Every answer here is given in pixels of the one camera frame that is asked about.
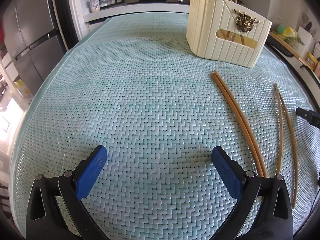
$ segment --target cream plastic holder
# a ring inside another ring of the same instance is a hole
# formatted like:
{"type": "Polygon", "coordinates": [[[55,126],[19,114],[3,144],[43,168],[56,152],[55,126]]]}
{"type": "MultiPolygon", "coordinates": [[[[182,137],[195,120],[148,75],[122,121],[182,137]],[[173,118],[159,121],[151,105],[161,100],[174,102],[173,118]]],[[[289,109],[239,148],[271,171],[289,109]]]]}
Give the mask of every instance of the cream plastic holder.
{"type": "Polygon", "coordinates": [[[199,57],[252,68],[270,27],[268,19],[234,2],[190,0],[187,40],[191,51],[199,57]],[[239,13],[245,13],[249,19],[251,16],[251,31],[238,30],[236,19],[239,13]]]}

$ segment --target blue gripper pad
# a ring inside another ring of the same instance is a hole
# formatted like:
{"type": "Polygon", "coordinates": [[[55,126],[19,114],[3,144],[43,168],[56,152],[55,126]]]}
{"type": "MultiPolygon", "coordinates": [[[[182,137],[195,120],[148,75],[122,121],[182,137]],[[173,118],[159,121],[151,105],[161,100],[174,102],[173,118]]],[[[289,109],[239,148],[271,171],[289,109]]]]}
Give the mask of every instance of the blue gripper pad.
{"type": "Polygon", "coordinates": [[[99,145],[91,153],[91,155],[84,160],[86,167],[76,181],[76,196],[81,201],[89,195],[95,181],[103,169],[108,157],[107,149],[99,145]]]}
{"type": "Polygon", "coordinates": [[[229,194],[239,200],[243,193],[243,184],[239,175],[243,169],[236,161],[231,160],[220,146],[212,149],[211,158],[229,194]]]}

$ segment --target white countertop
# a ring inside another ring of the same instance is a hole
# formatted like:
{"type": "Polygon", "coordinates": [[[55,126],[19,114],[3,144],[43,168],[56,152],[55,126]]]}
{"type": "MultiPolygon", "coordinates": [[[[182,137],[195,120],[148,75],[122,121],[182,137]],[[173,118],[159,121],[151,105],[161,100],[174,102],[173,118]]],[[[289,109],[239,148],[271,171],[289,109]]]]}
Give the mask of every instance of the white countertop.
{"type": "Polygon", "coordinates": [[[179,3],[136,3],[129,5],[115,5],[111,8],[101,10],[99,12],[89,13],[83,16],[84,22],[111,17],[119,14],[138,13],[138,12],[180,12],[189,13],[188,4],[179,3]]]}

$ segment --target light blue woven mat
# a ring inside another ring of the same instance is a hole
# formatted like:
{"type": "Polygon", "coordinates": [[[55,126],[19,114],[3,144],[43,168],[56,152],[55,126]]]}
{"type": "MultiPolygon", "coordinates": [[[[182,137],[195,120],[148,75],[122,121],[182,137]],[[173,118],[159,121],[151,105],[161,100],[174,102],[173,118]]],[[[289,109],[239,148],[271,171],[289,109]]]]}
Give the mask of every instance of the light blue woven mat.
{"type": "MultiPolygon", "coordinates": [[[[49,75],[26,115],[12,160],[13,212],[24,234],[34,177],[60,176],[104,145],[108,161],[83,202],[111,239],[209,239],[235,203],[212,166],[212,148],[222,146],[245,170],[255,170],[239,125],[210,77],[214,70],[241,105],[270,175],[278,151],[278,83],[299,155],[295,230],[304,222],[320,169],[319,130],[294,112],[298,106],[310,109],[304,93],[266,51],[253,69],[193,55],[185,38],[187,17],[115,17],[69,51],[49,75]]],[[[285,118],[282,174],[292,198],[285,118]]],[[[242,233],[258,207],[256,201],[242,233]]]]}

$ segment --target refrigerator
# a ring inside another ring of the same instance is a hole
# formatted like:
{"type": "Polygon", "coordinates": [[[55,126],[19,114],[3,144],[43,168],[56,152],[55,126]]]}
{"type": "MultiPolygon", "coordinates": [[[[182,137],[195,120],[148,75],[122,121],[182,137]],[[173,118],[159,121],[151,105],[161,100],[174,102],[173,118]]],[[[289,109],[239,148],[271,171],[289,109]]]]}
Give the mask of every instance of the refrigerator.
{"type": "Polygon", "coordinates": [[[33,95],[78,42],[68,0],[10,0],[0,27],[10,63],[33,95]]]}

